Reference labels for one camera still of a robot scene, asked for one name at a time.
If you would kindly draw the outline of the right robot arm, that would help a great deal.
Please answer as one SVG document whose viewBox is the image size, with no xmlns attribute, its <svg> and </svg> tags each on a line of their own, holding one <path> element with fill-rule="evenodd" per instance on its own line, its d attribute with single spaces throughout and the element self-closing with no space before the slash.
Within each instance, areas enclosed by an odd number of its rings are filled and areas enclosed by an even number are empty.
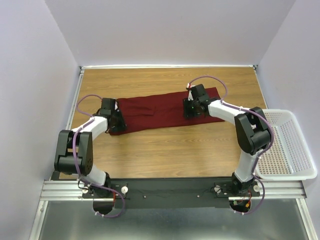
<svg viewBox="0 0 320 240">
<path fill-rule="evenodd" d="M 186 119 L 201 115 L 219 118 L 235 126 L 237 143 L 241 149 L 237 168 L 232 173 L 229 191 L 241 196 L 254 185 L 254 172 L 260 156 L 272 145 L 274 134 L 259 107 L 244 108 L 209 97 L 203 84 L 186 87 L 188 97 L 183 99 Z"/>
</svg>

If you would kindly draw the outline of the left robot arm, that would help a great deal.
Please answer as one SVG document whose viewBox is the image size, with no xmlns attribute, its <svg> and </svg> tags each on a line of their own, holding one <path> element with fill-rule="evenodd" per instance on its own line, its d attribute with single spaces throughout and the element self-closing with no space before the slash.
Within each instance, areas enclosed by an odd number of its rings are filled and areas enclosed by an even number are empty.
<svg viewBox="0 0 320 240">
<path fill-rule="evenodd" d="M 114 98 L 100 98 L 101 107 L 79 127 L 61 130 L 58 134 L 54 170 L 77 177 L 83 190 L 101 198 L 120 194 L 112 189 L 110 175 L 94 164 L 93 141 L 104 133 L 127 129 L 119 102 Z"/>
</svg>

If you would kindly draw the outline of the dark red t shirt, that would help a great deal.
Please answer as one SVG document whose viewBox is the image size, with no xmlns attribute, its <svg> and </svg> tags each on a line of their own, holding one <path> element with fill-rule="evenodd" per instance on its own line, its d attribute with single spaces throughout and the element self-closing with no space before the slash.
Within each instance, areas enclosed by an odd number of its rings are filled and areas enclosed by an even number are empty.
<svg viewBox="0 0 320 240">
<path fill-rule="evenodd" d="M 119 136 L 149 129 L 193 126 L 217 123 L 223 120 L 211 116 L 199 116 L 191 119 L 184 117 L 183 99 L 188 97 L 186 91 L 166 94 L 119 98 L 119 109 L 126 124 L 126 130 L 112 132 Z"/>
</svg>

